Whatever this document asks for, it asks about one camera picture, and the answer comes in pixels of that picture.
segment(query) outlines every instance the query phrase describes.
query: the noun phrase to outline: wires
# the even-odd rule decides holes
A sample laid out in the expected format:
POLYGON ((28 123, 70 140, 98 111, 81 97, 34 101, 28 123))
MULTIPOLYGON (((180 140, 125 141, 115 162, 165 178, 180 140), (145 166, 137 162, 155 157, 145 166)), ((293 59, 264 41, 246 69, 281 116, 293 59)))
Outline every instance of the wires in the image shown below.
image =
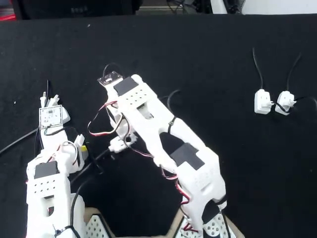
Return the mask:
POLYGON ((59 129, 59 130, 57 130, 57 131, 54 131, 54 132, 52 132, 52 133, 50 133, 50 134, 47 133, 48 128, 50 128, 50 126, 47 126, 47 127, 45 128, 45 130, 44 130, 44 135, 46 135, 46 136, 56 135, 56 134, 60 133, 61 131, 67 130, 67 129, 72 129, 72 130, 74 130, 74 131, 76 132, 77 135, 79 135, 77 129, 74 128, 74 127, 72 127, 72 126, 64 126, 62 129, 59 129))
POLYGON ((4 153, 6 150, 8 150, 9 148, 11 148, 13 145, 19 143, 21 140, 23 140, 23 139, 29 137, 30 135, 33 135, 33 134, 34 134, 35 132, 37 132, 37 131, 38 131, 38 128, 36 128, 36 129, 30 131, 29 133, 25 134, 24 136, 20 137, 19 139, 13 141, 11 144, 5 146, 2 150, 0 150, 0 155, 3 154, 3 153, 4 153))
POLYGON ((294 68, 296 67, 297 63, 299 62, 299 60, 302 58, 302 53, 300 52, 297 56, 297 58, 295 59, 291 69, 289 70, 288 72, 288 75, 287 75, 287 79, 286 79, 286 91, 289 91, 289 80, 291 78, 291 74, 294 70, 294 68))
POLYGON ((277 105, 279 108, 281 108, 281 110, 282 110, 283 112, 285 112, 285 113, 290 113, 290 111, 291 111, 291 108, 287 111, 287 110, 285 110, 285 109, 282 107, 282 105, 280 105, 280 104, 277 103, 277 102, 276 102, 276 103, 274 102, 274 104, 277 105))
POLYGON ((166 178, 167 180, 174 180, 174 179, 177 179, 178 176, 177 175, 172 175, 172 176, 166 176, 165 172, 164 172, 164 169, 162 168, 162 166, 160 166, 160 169, 161 169, 161 172, 162 172, 162 175, 164 178, 166 178))
POLYGON ((132 151, 134 151, 134 152, 136 152, 136 153, 138 153, 138 154, 144 156, 144 157, 154 158, 153 155, 148 154, 148 153, 144 153, 144 152, 139 151, 139 150, 137 150, 137 149, 134 149, 134 148, 132 148, 130 145, 127 144, 126 139, 127 139, 128 135, 129 135, 130 132, 131 132, 131 126, 130 126, 128 120, 127 120, 127 119, 125 119, 125 120, 126 120, 127 125, 128 125, 128 131, 127 131, 127 133, 126 133, 126 134, 124 135, 124 137, 123 137, 123 143, 125 144, 125 146, 128 147, 128 148, 130 148, 132 151))
POLYGON ((74 232, 76 238, 80 238, 80 235, 78 234, 78 232, 75 230, 74 228, 74 210, 75 210, 75 204, 76 204, 76 200, 78 198, 79 192, 80 190, 88 183, 90 182, 94 177, 90 177, 87 180, 85 180, 77 189, 76 194, 73 198, 73 201, 71 203, 71 208, 70 208, 70 225, 66 226, 63 230, 61 231, 56 231, 55 232, 55 237, 57 237, 58 235, 60 235, 62 232, 66 231, 67 229, 72 229, 72 231, 74 232))
MULTIPOLYGON (((98 160, 104 158, 106 154, 108 154, 110 151, 109 149, 104 150, 102 153, 100 153, 94 160, 97 162, 98 160)), ((76 176, 70 181, 70 185, 73 185, 81 175, 83 175, 90 167, 92 166, 92 163, 88 164, 85 168, 83 168, 76 176)))
POLYGON ((261 81, 260 89, 263 89, 264 88, 263 76, 262 76, 260 68, 258 66, 258 61, 257 61, 257 58, 256 58, 256 53, 255 53, 255 48, 254 47, 252 48, 252 55, 253 55, 254 64, 255 64, 255 66, 257 68, 257 71, 258 71, 258 74, 259 74, 259 77, 260 77, 260 81, 261 81))
POLYGON ((231 233, 230 233, 230 230, 229 230, 229 226, 228 226, 228 223, 227 223, 227 219, 226 219, 226 216, 225 216, 223 210, 221 211, 221 214, 222 214, 222 216, 223 216, 224 224, 226 225, 226 229, 227 229, 227 233, 228 233, 228 238, 231 238, 231 233))
POLYGON ((105 103, 105 104, 103 104, 102 107, 98 110, 98 112, 97 112, 97 114, 95 115, 95 117, 88 123, 87 129, 88 129, 88 131, 89 131, 89 133, 90 133, 91 135, 93 135, 93 136, 110 135, 110 134, 114 133, 114 132, 118 129, 118 127, 120 126, 120 124, 121 124, 121 122, 122 122, 123 115, 121 115, 121 117, 120 117, 120 119, 119 119, 117 125, 115 126, 115 128, 114 128, 112 131, 103 131, 103 132, 91 132, 91 131, 90 131, 90 125, 91 125, 91 123, 93 123, 94 120, 97 118, 99 112, 100 112, 104 107, 107 108, 107 106, 112 105, 112 104, 115 104, 116 102, 117 102, 117 101, 113 101, 113 102, 110 102, 110 103, 105 103))
POLYGON ((124 72, 123 72, 123 70, 122 70, 122 67, 121 67, 119 64, 117 64, 117 63, 111 62, 111 63, 107 64, 107 65, 105 66, 104 70, 103 70, 103 79, 105 79, 106 70, 107 70, 108 67, 110 67, 110 66, 115 66, 115 67, 117 67, 117 68, 119 69, 119 73, 124 77, 124 72))
POLYGON ((169 96, 167 97, 167 108, 170 110, 171 113, 173 113, 173 111, 172 111, 172 109, 171 109, 171 107, 170 107, 170 101, 171 101, 172 97, 173 97, 176 93, 179 93, 179 92, 180 92, 180 90, 179 90, 179 89, 176 89, 176 90, 174 90, 173 92, 171 92, 171 93, 169 94, 169 96))

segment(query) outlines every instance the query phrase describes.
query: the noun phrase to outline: white plastic part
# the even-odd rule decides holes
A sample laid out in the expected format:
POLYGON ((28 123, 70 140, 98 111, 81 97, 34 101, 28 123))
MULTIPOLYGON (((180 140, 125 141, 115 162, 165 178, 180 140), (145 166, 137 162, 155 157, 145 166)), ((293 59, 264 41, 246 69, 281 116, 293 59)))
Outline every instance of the white plastic part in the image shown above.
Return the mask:
MULTIPOLYGON (((236 238, 235 234, 233 233, 230 227, 229 232, 231 238, 236 238)), ((221 213, 217 214, 212 220, 210 220, 207 224, 204 224, 204 230, 210 237, 218 237, 220 238, 227 238, 228 231, 223 219, 223 215, 221 213)))
POLYGON ((62 107, 62 116, 63 116, 63 124, 70 121, 70 116, 68 114, 68 111, 64 107, 62 107))
POLYGON ((58 94, 56 94, 53 98, 50 99, 48 107, 56 106, 58 101, 59 101, 59 97, 58 97, 58 94))
POLYGON ((223 0, 210 0, 213 14, 227 14, 223 0))
MULTIPOLYGON (((277 103, 281 105, 285 111, 289 111, 290 108, 294 106, 296 101, 294 101, 294 95, 291 94, 289 91, 283 91, 279 94, 277 103)), ((285 116, 287 116, 289 113, 284 112, 278 105, 275 106, 275 111, 277 113, 281 113, 285 116)))
POLYGON ((274 103, 271 101, 269 92, 260 89, 254 96, 254 112, 259 114, 268 114, 274 103))
POLYGON ((41 108, 45 107, 46 92, 43 92, 43 96, 40 97, 40 101, 41 101, 41 108))
POLYGON ((245 0, 243 14, 313 14, 316 0, 245 0))
MULTIPOLYGON (((53 237, 55 230, 62 230, 69 225, 70 207, 72 197, 70 183, 64 174, 56 174, 42 178, 28 180, 27 204, 28 204, 28 238, 53 237)), ((78 196, 74 208, 74 227, 83 237, 85 223, 83 220, 85 204, 81 196, 78 196)), ((60 234, 61 238, 74 238, 71 229, 60 234)))
MULTIPOLYGON (((128 146, 132 145, 137 140, 137 136, 135 134, 130 135, 130 142, 126 142, 128 146)), ((110 141, 109 145, 109 151, 114 153, 119 153, 123 150, 125 150, 127 146, 124 144, 123 139, 121 139, 119 136, 115 137, 110 141)))
MULTIPOLYGON (((183 120, 176 118, 170 127, 174 115, 140 76, 134 74, 131 78, 138 86, 121 96, 118 96, 114 86, 123 81, 122 78, 103 85, 107 90, 108 102, 117 101, 117 109, 111 107, 109 109, 113 110, 118 117, 121 114, 125 116, 132 128, 131 132, 136 131, 144 140, 157 166, 178 175, 181 187, 191 197, 190 202, 182 205, 182 208, 189 216, 188 221, 192 227, 202 232, 202 214, 205 205, 212 199, 215 202, 220 201, 226 194, 225 183, 220 174, 218 155, 206 147, 183 120), (169 127, 171 135, 197 149, 196 156, 204 162, 198 170, 192 168, 187 162, 177 166, 165 152, 159 135, 162 132, 168 132, 169 127)), ((126 124, 120 124, 117 132, 121 127, 125 129, 123 133, 126 134, 126 124)), ((225 206, 226 202, 219 205, 219 208, 223 209, 225 206)))
POLYGON ((86 225, 85 238, 110 238, 106 228, 98 215, 91 216, 86 225))

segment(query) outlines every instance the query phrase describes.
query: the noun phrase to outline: white device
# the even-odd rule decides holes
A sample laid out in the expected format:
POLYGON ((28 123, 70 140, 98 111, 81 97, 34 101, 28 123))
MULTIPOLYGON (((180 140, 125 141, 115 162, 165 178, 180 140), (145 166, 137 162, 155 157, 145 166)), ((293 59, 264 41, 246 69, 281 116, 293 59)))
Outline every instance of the white device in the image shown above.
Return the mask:
POLYGON ((139 75, 126 79, 112 72, 99 79, 106 89, 108 100, 105 105, 109 112, 110 123, 118 134, 111 141, 109 149, 119 152, 131 146, 129 141, 136 140, 134 132, 144 140, 153 162, 178 179, 178 190, 183 194, 182 210, 186 222, 192 229, 183 233, 185 237, 202 237, 205 231, 214 237, 208 229, 212 220, 227 205, 225 183, 220 174, 218 155, 180 118, 176 118, 158 99, 156 93, 139 75), (171 155, 162 147, 159 134, 168 132, 181 139, 184 144, 171 155))
POLYGON ((268 114, 274 102, 271 101, 269 92, 260 89, 254 95, 254 112, 259 114, 268 114))
MULTIPOLYGON (((58 95, 49 103, 41 97, 39 109, 41 138, 44 148, 27 166, 28 221, 27 238, 74 238, 70 225, 70 211, 75 194, 70 191, 68 176, 84 166, 82 145, 84 136, 78 135, 74 142, 68 141, 63 122, 70 117, 62 105, 57 105, 58 95)), ((86 237, 84 223, 85 204, 81 196, 76 199, 73 227, 80 237, 86 237)))
POLYGON ((278 105, 275 106, 275 111, 287 116, 289 114, 288 111, 294 106, 296 101, 294 101, 293 94, 291 94, 289 91, 283 91, 278 96, 277 103, 283 107, 284 111, 278 105))

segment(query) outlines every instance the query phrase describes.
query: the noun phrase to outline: perforated metal bracket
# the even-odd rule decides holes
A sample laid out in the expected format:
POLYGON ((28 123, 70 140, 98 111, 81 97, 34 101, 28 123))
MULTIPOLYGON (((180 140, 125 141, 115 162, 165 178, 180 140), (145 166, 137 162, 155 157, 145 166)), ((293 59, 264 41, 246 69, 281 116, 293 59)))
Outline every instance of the perforated metal bracket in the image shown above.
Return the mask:
MULTIPOLYGON (((227 238, 228 232, 226 225, 224 223, 224 219, 221 213, 217 214, 213 219, 211 219, 208 223, 204 224, 204 230, 210 237, 218 237, 227 238)), ((229 227, 231 238, 236 238, 232 229, 229 227)))
POLYGON ((92 215, 86 225, 85 238, 110 238, 110 235, 99 215, 92 215))

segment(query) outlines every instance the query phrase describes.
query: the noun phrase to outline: black cloth surface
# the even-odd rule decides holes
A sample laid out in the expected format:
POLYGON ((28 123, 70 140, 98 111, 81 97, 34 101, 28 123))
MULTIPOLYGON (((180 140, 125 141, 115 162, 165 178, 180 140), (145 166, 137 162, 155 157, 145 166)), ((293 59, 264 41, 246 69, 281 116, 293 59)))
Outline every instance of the black cloth surface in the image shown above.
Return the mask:
MULTIPOLYGON (((312 237, 316 226, 317 110, 299 101, 289 116, 254 113, 260 80, 276 101, 299 52, 290 91, 317 97, 317 15, 151 16, 0 24, 0 148, 36 128, 46 80, 94 154, 112 136, 91 137, 87 123, 106 100, 96 81, 109 62, 139 74, 172 100, 182 118, 219 155, 228 217, 246 237, 312 237)), ((110 129, 106 113, 95 124, 110 129)), ((24 237, 28 138, 0 156, 1 237, 24 237)), ((149 158, 132 151, 103 160, 106 174, 86 186, 118 236, 165 234, 180 195, 149 158)))

